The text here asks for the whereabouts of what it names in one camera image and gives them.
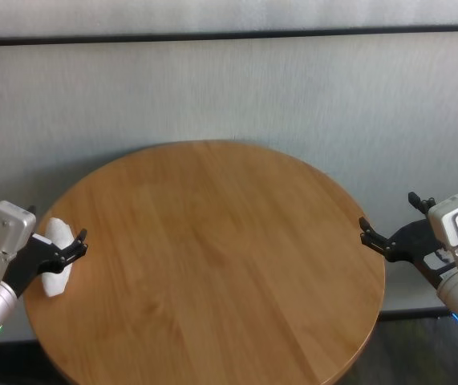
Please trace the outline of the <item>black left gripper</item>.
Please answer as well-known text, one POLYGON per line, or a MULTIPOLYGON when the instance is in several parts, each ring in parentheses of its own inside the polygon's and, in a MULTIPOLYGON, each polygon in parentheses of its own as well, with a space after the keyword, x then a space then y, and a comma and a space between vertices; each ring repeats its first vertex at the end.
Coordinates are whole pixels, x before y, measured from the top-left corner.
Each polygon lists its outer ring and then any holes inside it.
MULTIPOLYGON (((35 215, 36 207, 31 205, 27 211, 35 215)), ((12 289, 16 298, 21 297, 38 275, 60 274, 83 257, 88 248, 86 237, 87 230, 82 229, 69 246, 60 249, 48 238, 33 233, 8 265, 2 281, 12 289)))

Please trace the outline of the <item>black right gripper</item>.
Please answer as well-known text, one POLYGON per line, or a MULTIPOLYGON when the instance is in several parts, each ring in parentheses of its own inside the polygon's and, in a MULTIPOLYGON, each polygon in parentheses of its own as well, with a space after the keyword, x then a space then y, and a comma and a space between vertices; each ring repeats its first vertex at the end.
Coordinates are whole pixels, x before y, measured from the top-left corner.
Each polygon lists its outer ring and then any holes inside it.
MULTIPOLYGON (((436 205, 433 197, 422 200, 415 192, 409 192, 407 199, 409 204, 421 213, 428 213, 429 209, 436 205)), ((428 219, 405 225, 389 238, 377 233, 365 217, 359 218, 359 226, 363 245, 381 254, 390 263, 410 263, 434 289, 443 281, 441 275, 456 267, 456 263, 450 261, 446 246, 436 239, 428 219), (442 267, 431 268, 424 260, 433 253, 444 263, 442 267)))

